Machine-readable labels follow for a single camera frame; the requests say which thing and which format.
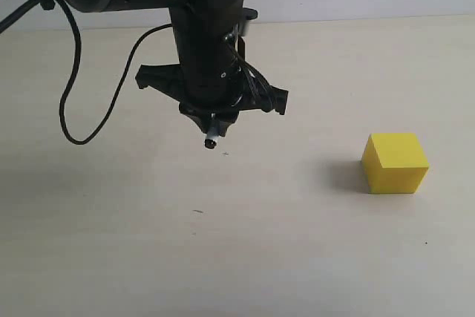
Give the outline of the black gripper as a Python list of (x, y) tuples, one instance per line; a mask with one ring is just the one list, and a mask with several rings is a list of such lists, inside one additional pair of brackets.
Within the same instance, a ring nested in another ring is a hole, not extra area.
[(243, 92), (243, 75), (232, 52), (238, 25), (243, 21), (243, 2), (187, 0), (171, 8), (180, 65), (141, 65), (135, 76), (139, 89), (151, 87), (178, 102), (184, 101), (197, 111), (203, 131), (215, 126), (221, 135), (238, 118), (238, 112), (232, 109), (238, 99), (239, 111), (285, 115), (287, 90), (260, 88), (257, 99), (249, 90)]

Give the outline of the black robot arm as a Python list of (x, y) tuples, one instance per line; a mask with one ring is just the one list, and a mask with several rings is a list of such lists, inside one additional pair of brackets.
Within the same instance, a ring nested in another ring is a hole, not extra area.
[(257, 17), (244, 0), (27, 0), (1, 22), (8, 29), (35, 6), (60, 6), (75, 41), (73, 62), (80, 63), (82, 40), (73, 11), (119, 12), (165, 8), (170, 14), (179, 61), (143, 65), (139, 88), (154, 88), (176, 100), (180, 113), (208, 135), (224, 137), (241, 111), (284, 114), (287, 91), (271, 86), (245, 59), (244, 35)]

